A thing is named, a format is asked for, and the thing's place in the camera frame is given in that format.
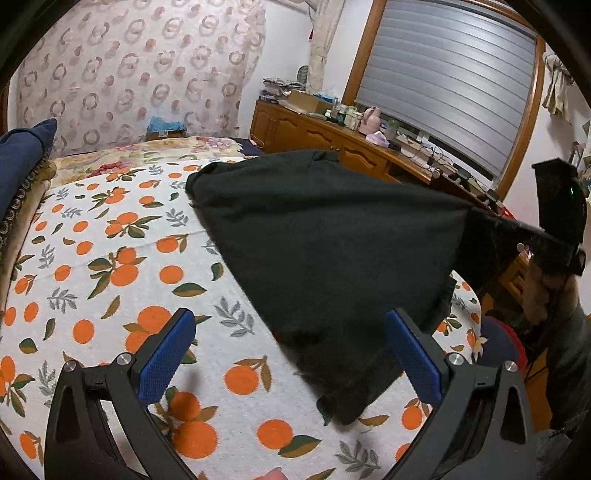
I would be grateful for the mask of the person right hand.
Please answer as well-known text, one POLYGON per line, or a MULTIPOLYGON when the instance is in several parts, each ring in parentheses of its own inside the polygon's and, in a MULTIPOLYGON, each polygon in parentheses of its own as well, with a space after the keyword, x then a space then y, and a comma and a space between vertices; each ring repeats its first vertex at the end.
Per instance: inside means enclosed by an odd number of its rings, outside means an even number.
POLYGON ((523 303, 525 318, 533 325, 550 319, 566 321, 579 306, 578 282, 575 275, 551 275, 533 256, 526 272, 523 303))

